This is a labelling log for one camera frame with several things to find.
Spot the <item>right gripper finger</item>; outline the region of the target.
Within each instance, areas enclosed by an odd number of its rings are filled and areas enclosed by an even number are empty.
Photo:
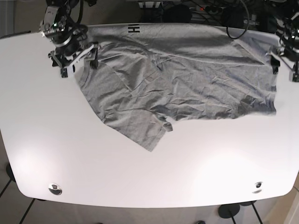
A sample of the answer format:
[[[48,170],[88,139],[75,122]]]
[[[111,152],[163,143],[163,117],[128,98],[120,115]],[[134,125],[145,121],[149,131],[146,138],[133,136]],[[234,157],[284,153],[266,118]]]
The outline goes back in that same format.
[[[92,69],[97,69],[99,62],[98,62],[98,48],[93,48],[89,54],[86,60],[90,63],[90,67]]]
[[[73,76],[75,72],[76,72],[75,65],[60,68],[61,78],[68,78],[70,76]]]

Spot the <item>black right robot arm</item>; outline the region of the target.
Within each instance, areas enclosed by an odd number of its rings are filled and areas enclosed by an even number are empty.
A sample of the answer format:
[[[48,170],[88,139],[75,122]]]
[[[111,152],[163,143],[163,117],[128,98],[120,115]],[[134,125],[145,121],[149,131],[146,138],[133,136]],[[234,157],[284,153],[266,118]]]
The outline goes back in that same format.
[[[98,67],[98,42],[88,41],[88,27],[81,24],[83,0],[48,0],[40,33],[48,38],[55,49],[48,54],[53,67],[60,68],[62,78],[68,77],[68,69],[75,71],[81,60]]]

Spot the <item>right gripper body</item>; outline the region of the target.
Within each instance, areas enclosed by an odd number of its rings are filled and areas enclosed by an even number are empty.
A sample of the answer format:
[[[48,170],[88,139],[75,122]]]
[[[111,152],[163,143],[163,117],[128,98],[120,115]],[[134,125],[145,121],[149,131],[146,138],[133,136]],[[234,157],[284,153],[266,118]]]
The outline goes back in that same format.
[[[89,52],[98,48],[98,42],[88,41],[88,27],[81,21],[60,20],[52,23],[41,21],[40,33],[48,38],[55,49],[48,54],[52,67],[69,67],[81,60],[87,61]]]

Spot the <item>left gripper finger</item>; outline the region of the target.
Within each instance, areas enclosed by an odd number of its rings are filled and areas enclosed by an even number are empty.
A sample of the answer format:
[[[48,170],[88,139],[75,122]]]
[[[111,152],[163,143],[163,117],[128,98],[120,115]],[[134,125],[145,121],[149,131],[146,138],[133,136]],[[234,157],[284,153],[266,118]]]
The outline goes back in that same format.
[[[290,82],[299,82],[299,72],[290,71],[289,72],[289,81]]]
[[[274,56],[271,56],[270,64],[272,67],[273,75],[277,75],[278,69],[280,67],[280,61],[278,59],[276,59]]]

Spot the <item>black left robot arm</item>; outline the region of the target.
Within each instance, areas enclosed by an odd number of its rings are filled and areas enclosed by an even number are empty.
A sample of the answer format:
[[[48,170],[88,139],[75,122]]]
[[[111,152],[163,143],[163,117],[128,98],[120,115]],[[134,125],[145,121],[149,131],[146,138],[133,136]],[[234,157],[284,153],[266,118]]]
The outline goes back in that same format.
[[[292,82],[299,81],[299,2],[297,0],[265,0],[265,10],[282,25],[277,25],[280,49],[276,55],[294,62],[290,68]]]

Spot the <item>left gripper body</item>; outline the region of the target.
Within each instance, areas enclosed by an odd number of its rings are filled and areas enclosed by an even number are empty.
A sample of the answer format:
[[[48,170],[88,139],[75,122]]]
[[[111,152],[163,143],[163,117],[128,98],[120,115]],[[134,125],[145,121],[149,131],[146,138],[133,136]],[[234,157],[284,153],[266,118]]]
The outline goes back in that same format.
[[[275,35],[279,37],[279,47],[269,55],[283,62],[290,71],[299,71],[299,30],[278,29]]]

